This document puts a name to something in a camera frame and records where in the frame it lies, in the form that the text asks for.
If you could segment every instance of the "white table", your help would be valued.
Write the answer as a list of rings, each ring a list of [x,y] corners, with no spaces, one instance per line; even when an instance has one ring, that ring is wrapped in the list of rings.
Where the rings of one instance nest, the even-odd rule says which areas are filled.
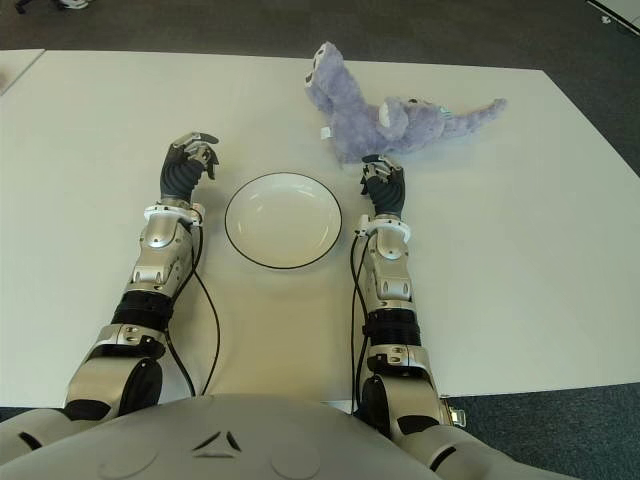
[[[41,48],[31,50],[0,50],[0,95],[44,53]]]
[[[540,71],[350,62],[371,102],[510,106],[474,136],[400,158],[420,325],[442,394],[640,380],[640,181]],[[319,139],[310,62],[215,55],[46,52],[2,97],[2,405],[59,405],[110,322],[158,198],[171,140],[221,139],[201,272],[221,319],[213,391],[349,397],[347,268],[370,204]],[[294,171],[328,185],[344,228],[321,261],[271,271],[240,256],[224,210],[246,181]],[[191,285],[172,329],[200,385],[215,339]],[[186,389],[170,356],[163,400]]]

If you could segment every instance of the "white bowl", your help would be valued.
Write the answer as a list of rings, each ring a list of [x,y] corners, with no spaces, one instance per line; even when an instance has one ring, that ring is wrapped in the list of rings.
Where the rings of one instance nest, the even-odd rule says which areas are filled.
[[[315,262],[335,244],[340,206],[317,180],[297,173],[258,177],[233,195],[225,214],[231,244],[246,258],[270,268]]]

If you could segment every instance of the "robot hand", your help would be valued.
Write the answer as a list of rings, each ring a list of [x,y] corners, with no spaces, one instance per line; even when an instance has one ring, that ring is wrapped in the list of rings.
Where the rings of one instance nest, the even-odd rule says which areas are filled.
[[[362,194],[369,194],[376,215],[402,216],[404,206],[404,170],[384,155],[364,157]]]
[[[218,157],[211,145],[218,139],[206,133],[192,132],[170,146],[160,174],[160,193],[163,199],[175,198],[191,202],[191,193],[204,170],[210,179],[215,178]]]

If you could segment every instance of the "black rubber sleeve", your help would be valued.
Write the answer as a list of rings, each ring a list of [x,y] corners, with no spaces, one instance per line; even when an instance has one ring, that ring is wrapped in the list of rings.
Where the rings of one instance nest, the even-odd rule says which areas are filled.
[[[411,310],[389,308],[369,312],[363,333],[371,339],[371,345],[422,345],[416,314]]]
[[[367,179],[366,183],[376,215],[395,215],[398,218],[402,216],[405,195],[404,170],[393,170],[387,182],[374,176]]]
[[[170,297],[133,290],[122,296],[111,323],[129,323],[164,332],[172,315]]]
[[[205,166],[196,160],[182,160],[184,147],[169,147],[160,173],[162,197],[173,197],[191,203],[191,193],[200,181]]]

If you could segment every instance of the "black cable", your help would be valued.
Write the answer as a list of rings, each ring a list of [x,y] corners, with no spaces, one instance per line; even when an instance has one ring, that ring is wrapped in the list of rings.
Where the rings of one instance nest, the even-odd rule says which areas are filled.
[[[198,280],[198,283],[202,287],[204,294],[207,296],[207,300],[209,301],[209,305],[211,306],[211,310],[213,311],[213,316],[216,319],[216,333],[217,333],[216,354],[213,358],[213,363],[211,364],[211,370],[209,370],[209,376],[207,377],[207,381],[205,382],[204,387],[202,388],[201,395],[204,395],[207,392],[207,388],[209,388],[209,382],[211,382],[211,377],[213,377],[213,372],[216,369],[216,365],[218,365],[218,357],[220,355],[220,320],[218,319],[218,312],[216,311],[216,306],[213,304],[213,300],[211,300],[211,295],[209,295],[209,291],[207,290],[207,287],[205,286],[202,279],[200,278],[200,275],[198,275],[198,272],[195,272],[195,276],[196,276],[196,280]]]
[[[349,266],[351,267],[351,276],[353,278],[353,294],[351,295],[351,413],[353,413],[354,407],[354,397],[357,401],[358,406],[360,406],[360,392],[359,392],[359,374],[355,373],[355,353],[353,348],[353,340],[355,334],[355,303],[356,303],[356,293],[358,293],[358,297],[360,299],[360,304],[362,306],[362,312],[364,315],[364,321],[367,321],[367,309],[364,302],[364,297],[362,295],[362,291],[360,290],[360,272],[362,271],[362,265],[364,264],[364,256],[367,253],[367,247],[369,246],[369,238],[367,237],[367,241],[365,242],[364,248],[362,250],[362,257],[360,258],[360,265],[358,266],[358,273],[356,274],[355,265],[353,263],[353,254],[355,252],[356,243],[358,241],[358,236],[353,239],[353,243],[351,244],[351,253],[349,255]],[[362,361],[359,362],[358,370],[361,368]]]
[[[356,384],[360,385],[360,374],[362,373],[362,362],[364,361],[364,355],[367,352],[368,336],[364,336],[362,339],[362,347],[360,348],[360,358],[358,358],[358,369],[356,370]],[[360,388],[356,390],[356,405],[360,408]]]
[[[196,258],[194,260],[192,260],[192,264],[191,264],[192,268],[191,268],[191,271],[189,272],[189,274],[187,275],[187,278],[184,279],[184,282],[182,282],[182,285],[180,285],[180,288],[178,288],[176,293],[173,295],[173,298],[172,298],[173,303],[176,303],[176,300],[178,300],[178,297],[180,296],[180,294],[184,290],[184,287],[186,287],[187,283],[189,283],[189,280],[191,280],[191,277],[193,276],[194,272],[196,271],[196,268],[197,268],[198,264],[200,263],[200,256],[202,255],[202,243],[203,243],[202,238],[204,236],[204,234],[202,232],[202,215],[195,208],[192,208],[191,210],[196,212],[198,214],[198,218],[200,219],[200,225],[198,225],[198,231],[200,232],[200,235],[199,235],[200,239],[199,239],[199,243],[198,243],[198,253],[196,254]]]
[[[198,214],[198,218],[199,218],[199,225],[198,225],[198,231],[199,231],[198,252],[194,257],[193,249],[192,249],[192,253],[191,253],[191,258],[192,258],[191,271],[189,272],[187,277],[184,279],[184,282],[182,282],[182,284],[180,285],[180,287],[178,288],[176,293],[173,295],[171,300],[172,300],[173,304],[176,303],[176,301],[180,297],[180,294],[182,293],[184,288],[189,283],[189,280],[191,280],[191,277],[195,274],[196,277],[198,278],[198,281],[200,282],[200,285],[204,289],[205,294],[207,295],[207,299],[209,300],[209,304],[213,307],[213,312],[214,312],[214,315],[215,315],[215,318],[216,318],[216,326],[218,328],[218,346],[216,347],[216,357],[215,357],[214,365],[213,365],[213,368],[215,368],[215,363],[218,360],[218,353],[220,351],[220,322],[218,321],[218,314],[217,314],[217,312],[215,310],[215,306],[213,305],[213,302],[211,301],[211,296],[209,295],[209,292],[207,291],[206,287],[204,286],[204,283],[202,282],[202,280],[200,279],[199,275],[196,272],[196,268],[198,267],[198,264],[200,263],[200,257],[202,256],[202,246],[203,246],[203,238],[204,238],[204,232],[203,232],[203,228],[202,228],[203,219],[202,219],[202,215],[200,214],[200,212],[198,212],[194,208],[192,208],[191,210],[196,212]],[[189,393],[191,394],[192,397],[195,397],[196,396],[196,390],[195,390],[195,387],[193,386],[193,381],[191,380],[191,376],[189,375],[189,372],[185,368],[184,363],[182,363],[182,360],[180,359],[180,355],[178,355],[178,352],[176,351],[175,347],[173,346],[173,342],[171,341],[171,335],[169,334],[169,326],[168,325],[167,325],[167,328],[164,331],[164,336],[165,336],[165,338],[167,340],[167,347],[169,347],[169,352],[171,352],[171,356],[173,357],[173,360],[176,362],[176,365],[178,366],[178,369],[180,369],[180,373],[182,373],[182,376],[184,377],[185,381],[187,382],[187,385],[189,387]],[[211,370],[211,372],[209,374],[209,379],[211,378],[212,374],[213,374],[213,369]]]
[[[171,356],[173,357],[173,360],[176,362],[176,365],[178,365],[178,368],[180,369],[180,373],[182,373],[182,376],[184,377],[184,379],[187,382],[187,385],[189,386],[189,393],[191,394],[192,397],[195,397],[196,396],[196,389],[193,387],[193,382],[191,381],[191,377],[189,376],[189,372],[187,372],[187,369],[185,368],[184,364],[182,363],[182,360],[180,360],[180,356],[178,355],[178,352],[176,352],[176,349],[173,346],[173,342],[171,341],[171,335],[169,334],[169,327],[168,326],[164,331],[164,336],[167,339],[167,347],[169,347],[169,351],[171,352]]]

